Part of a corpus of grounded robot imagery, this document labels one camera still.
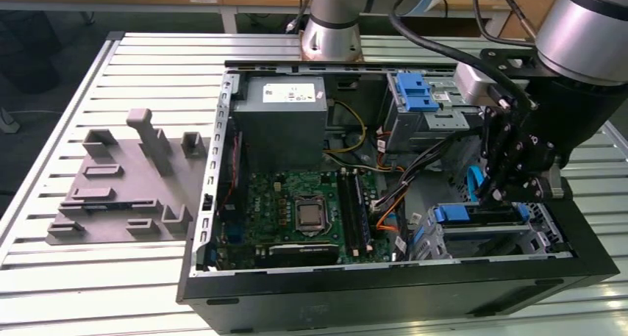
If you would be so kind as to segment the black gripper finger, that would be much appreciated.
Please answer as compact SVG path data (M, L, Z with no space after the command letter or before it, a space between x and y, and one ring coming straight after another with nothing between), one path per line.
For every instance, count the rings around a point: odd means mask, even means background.
M511 112L499 107L487 107L484 111L484 125L482 130L482 158L486 160L486 178L478 189L480 200L495 200L494 192L498 190L498 200L502 199L502 187L511 174L514 160L515 122Z
M542 199L538 176L523 170L519 160L503 157L486 163L486 178L478 189L478 202L495 207L502 202L536 202Z

